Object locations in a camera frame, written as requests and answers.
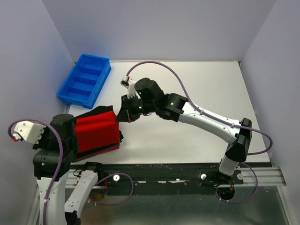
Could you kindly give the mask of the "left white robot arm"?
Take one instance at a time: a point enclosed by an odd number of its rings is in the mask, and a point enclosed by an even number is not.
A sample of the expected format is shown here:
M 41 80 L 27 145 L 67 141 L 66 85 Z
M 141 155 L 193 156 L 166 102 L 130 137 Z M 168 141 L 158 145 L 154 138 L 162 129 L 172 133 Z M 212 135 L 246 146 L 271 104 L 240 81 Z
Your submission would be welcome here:
M 88 195 L 104 175 L 101 163 L 85 163 L 76 187 L 69 199 L 65 199 L 70 166 L 79 149 L 75 123 L 73 115 L 54 116 L 33 146 L 38 150 L 33 164 L 39 188 L 41 225 L 79 225 Z

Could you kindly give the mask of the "red t shirt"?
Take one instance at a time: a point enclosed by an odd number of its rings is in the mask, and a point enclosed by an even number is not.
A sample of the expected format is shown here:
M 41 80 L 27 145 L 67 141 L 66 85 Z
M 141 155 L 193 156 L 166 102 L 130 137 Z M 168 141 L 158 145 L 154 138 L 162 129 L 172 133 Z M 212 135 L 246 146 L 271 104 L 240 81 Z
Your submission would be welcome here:
M 76 119 L 75 134 L 79 153 L 120 143 L 119 124 L 113 111 Z

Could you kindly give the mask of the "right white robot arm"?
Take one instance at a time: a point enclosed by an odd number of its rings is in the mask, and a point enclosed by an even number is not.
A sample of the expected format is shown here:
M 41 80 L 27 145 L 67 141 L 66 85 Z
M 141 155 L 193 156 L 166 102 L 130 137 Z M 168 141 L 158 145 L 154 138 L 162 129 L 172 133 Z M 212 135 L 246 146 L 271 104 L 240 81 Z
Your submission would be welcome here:
M 232 120 L 205 112 L 184 96 L 165 94 L 149 78 L 136 82 L 126 76 L 120 83 L 127 89 L 127 93 L 121 97 L 117 122 L 130 123 L 141 115 L 155 113 L 164 120 L 186 123 L 218 136 L 228 144 L 216 174 L 219 179 L 230 179 L 238 164 L 246 161 L 252 139 L 251 120 Z

